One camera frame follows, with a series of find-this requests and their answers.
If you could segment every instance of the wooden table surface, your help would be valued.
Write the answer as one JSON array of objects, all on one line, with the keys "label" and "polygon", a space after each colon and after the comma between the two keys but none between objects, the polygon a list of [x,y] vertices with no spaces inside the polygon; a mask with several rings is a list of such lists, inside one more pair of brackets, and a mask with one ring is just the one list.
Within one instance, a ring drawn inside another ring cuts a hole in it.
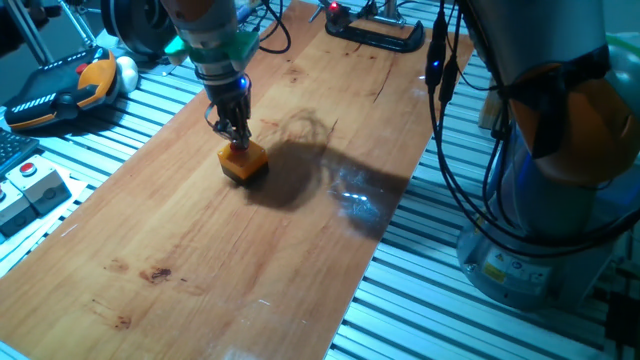
[{"label": "wooden table surface", "polygon": [[431,126],[427,46],[333,38],[314,10],[294,2],[291,50],[248,69],[265,180],[222,174],[200,93],[0,280],[0,340],[31,359],[322,358]]}]

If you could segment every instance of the control box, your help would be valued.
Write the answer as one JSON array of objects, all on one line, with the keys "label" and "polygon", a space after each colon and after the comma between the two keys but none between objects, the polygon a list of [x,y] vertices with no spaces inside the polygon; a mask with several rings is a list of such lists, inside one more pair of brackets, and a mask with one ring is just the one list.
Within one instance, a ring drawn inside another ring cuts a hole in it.
[{"label": "control box", "polygon": [[[9,238],[36,219],[29,200],[10,181],[0,183],[0,233]],[[0,237],[0,243],[6,239]]]},{"label": "control box", "polygon": [[53,164],[39,155],[32,156],[6,176],[41,216],[71,197],[69,188]]}]

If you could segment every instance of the yellow sticker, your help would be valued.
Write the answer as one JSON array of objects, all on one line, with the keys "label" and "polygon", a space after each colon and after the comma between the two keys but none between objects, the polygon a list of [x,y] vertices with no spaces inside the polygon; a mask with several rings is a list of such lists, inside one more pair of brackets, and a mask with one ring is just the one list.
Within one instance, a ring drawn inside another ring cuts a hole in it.
[{"label": "yellow sticker", "polygon": [[504,282],[504,278],[506,274],[504,271],[500,271],[497,267],[491,265],[490,263],[485,263],[482,272],[485,273],[488,277],[502,284]]}]

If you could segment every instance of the black bracket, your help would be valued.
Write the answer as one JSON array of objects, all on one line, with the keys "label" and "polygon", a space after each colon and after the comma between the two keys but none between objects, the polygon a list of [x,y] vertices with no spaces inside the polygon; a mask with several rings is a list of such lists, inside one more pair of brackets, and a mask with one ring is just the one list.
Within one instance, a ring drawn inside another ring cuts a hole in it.
[{"label": "black bracket", "polygon": [[331,36],[398,53],[409,53],[420,49],[422,44],[424,44],[425,37],[424,26],[420,21],[416,23],[413,31],[411,31],[411,34],[409,34],[406,39],[359,29],[351,25],[337,28],[331,26],[328,21],[325,29]]}]

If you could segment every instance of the red button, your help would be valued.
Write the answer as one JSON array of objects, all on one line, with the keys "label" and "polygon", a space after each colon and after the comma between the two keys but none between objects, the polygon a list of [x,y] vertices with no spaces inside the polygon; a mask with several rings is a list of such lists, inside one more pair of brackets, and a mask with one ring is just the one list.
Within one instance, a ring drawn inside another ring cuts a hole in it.
[{"label": "red button", "polygon": [[33,163],[26,163],[20,166],[20,172],[22,176],[31,176],[36,172],[36,166]]},{"label": "red button", "polygon": [[84,69],[87,68],[87,66],[89,66],[89,65],[87,65],[87,64],[78,65],[78,67],[76,68],[76,74],[78,74],[78,75],[82,74],[82,72],[84,71]]}]

